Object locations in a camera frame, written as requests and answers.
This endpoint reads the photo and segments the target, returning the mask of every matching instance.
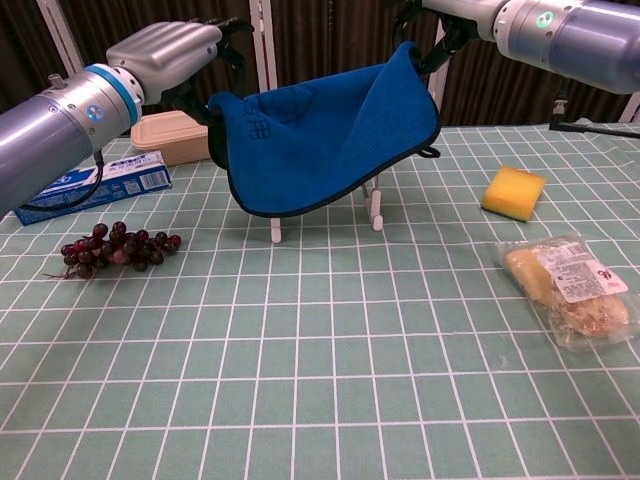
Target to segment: white plastic stand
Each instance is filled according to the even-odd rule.
[[[280,230],[280,219],[271,219],[271,241],[278,244],[282,241],[282,230]]]
[[[373,179],[373,190],[371,194],[367,190],[366,185],[362,185],[362,193],[365,198],[367,206],[367,213],[369,214],[369,222],[371,228],[374,231],[380,232],[382,230],[382,215],[380,215],[380,205],[382,203],[382,192],[380,191],[378,176]]]
[[[365,184],[362,185],[362,194],[365,198],[365,205],[369,216],[369,222],[371,223],[371,228],[376,232],[382,231],[383,222],[382,215],[380,215],[382,192],[380,191],[377,176],[373,180],[373,189],[371,192],[367,190],[367,186]],[[279,218],[271,219],[271,241],[276,245],[282,242],[282,229]]]

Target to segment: dark curtain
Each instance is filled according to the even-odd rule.
[[[280,86],[375,65],[393,53],[400,7],[371,0],[271,0],[271,8]],[[422,15],[407,39],[426,52],[437,26],[434,15]]]
[[[615,3],[640,5],[640,0]],[[449,67],[442,104],[445,125],[547,123],[562,77],[503,57],[488,42],[472,42]],[[567,120],[617,122],[630,96],[570,82]]]
[[[234,16],[251,20],[249,2],[240,0],[60,0],[60,4],[86,64],[105,62],[105,52],[110,46],[154,22]],[[258,92],[252,36],[238,33],[232,44],[247,63],[245,93]],[[197,76],[198,100],[206,103],[212,94],[230,90],[233,81],[229,65],[214,60]],[[170,109],[165,105],[147,106],[143,113]]]
[[[65,76],[35,0],[0,0],[0,113],[48,87],[52,73]]]

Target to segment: beige lid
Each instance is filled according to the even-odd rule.
[[[146,115],[131,129],[131,143],[140,150],[159,149],[196,138],[206,139],[207,127],[180,111]]]

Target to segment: plastic food container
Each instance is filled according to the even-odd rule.
[[[207,127],[180,111],[142,117],[131,129],[131,143],[143,152],[159,150],[167,166],[211,160]]]

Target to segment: black cable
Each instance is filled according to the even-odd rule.
[[[89,198],[94,193],[96,193],[96,190],[98,190],[98,187],[100,186],[100,182],[102,182],[102,174],[104,171],[104,158],[102,156],[102,150],[98,150],[93,155],[93,158],[96,161],[96,166],[98,167],[98,174],[96,177],[96,181],[93,183],[93,186],[91,187],[91,189],[82,197],[80,197],[77,200],[74,200],[71,203],[67,203],[65,205],[57,205],[57,206],[51,206],[51,207],[38,207],[36,205],[26,204],[26,205],[22,205],[20,209],[27,210],[29,212],[59,212],[60,210],[67,210],[68,208],[77,207],[81,203],[84,203],[87,200],[89,200]]]
[[[612,137],[624,137],[640,139],[640,133],[627,132],[624,130],[613,130],[608,128],[590,127],[588,125],[580,125],[578,123],[565,121],[566,107],[569,103],[569,87],[571,79],[565,77],[562,80],[560,89],[554,98],[554,109],[549,123],[549,130],[553,132],[567,133],[594,133],[600,135],[609,135]]]

